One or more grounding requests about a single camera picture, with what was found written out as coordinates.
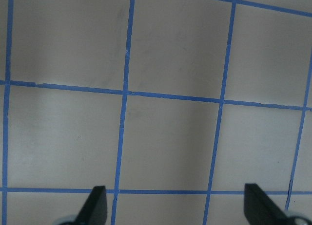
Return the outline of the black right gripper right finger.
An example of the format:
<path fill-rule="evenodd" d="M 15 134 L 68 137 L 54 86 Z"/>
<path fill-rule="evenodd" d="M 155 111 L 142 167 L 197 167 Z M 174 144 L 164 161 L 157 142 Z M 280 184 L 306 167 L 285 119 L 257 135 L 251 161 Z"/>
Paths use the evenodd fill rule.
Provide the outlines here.
<path fill-rule="evenodd" d="M 286 214 L 257 184 L 244 186 L 244 215 L 250 225 L 287 225 Z"/>

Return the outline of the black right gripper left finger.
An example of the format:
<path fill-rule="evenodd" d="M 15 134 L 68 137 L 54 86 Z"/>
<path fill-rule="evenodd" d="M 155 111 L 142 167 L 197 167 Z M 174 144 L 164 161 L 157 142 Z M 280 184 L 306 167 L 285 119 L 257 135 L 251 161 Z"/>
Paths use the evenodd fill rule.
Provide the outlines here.
<path fill-rule="evenodd" d="M 107 221 L 107 197 L 105 186 L 95 186 L 77 217 L 74 225 L 105 225 Z"/>

